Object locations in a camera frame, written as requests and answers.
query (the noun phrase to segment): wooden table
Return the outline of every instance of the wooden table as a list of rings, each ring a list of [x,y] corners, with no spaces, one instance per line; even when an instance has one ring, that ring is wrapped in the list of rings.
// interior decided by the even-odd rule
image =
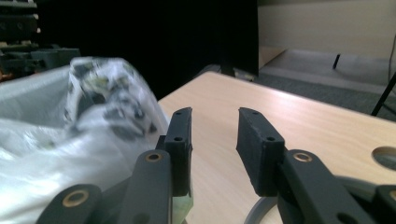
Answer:
[[[372,157],[377,147],[396,147],[394,122],[215,73],[199,76],[160,105],[169,116],[192,107],[194,206],[186,218],[189,224],[244,223],[259,200],[235,149],[239,107],[260,111],[288,149],[315,153],[334,175],[396,184],[396,172]],[[281,223],[277,209],[265,223]]]

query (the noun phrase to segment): beige wall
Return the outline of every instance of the beige wall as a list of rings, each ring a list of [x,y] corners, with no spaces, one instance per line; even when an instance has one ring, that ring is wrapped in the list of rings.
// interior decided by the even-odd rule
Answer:
[[[264,5],[283,5],[283,4],[300,4],[313,2],[336,2],[336,1],[353,1],[353,0],[258,0],[259,6]]]
[[[396,34],[396,1],[300,1],[305,3],[259,6],[261,49],[389,57]]]
[[[265,46],[259,47],[259,68],[271,62],[271,60],[273,60],[277,55],[279,55],[283,51],[284,49],[282,48],[271,48]]]

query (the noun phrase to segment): dark background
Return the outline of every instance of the dark background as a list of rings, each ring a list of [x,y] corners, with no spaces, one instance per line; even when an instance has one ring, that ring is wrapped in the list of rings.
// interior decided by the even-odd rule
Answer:
[[[121,57],[148,82],[157,99],[206,65],[258,74],[257,2],[37,2],[40,44],[79,48],[82,56]]]

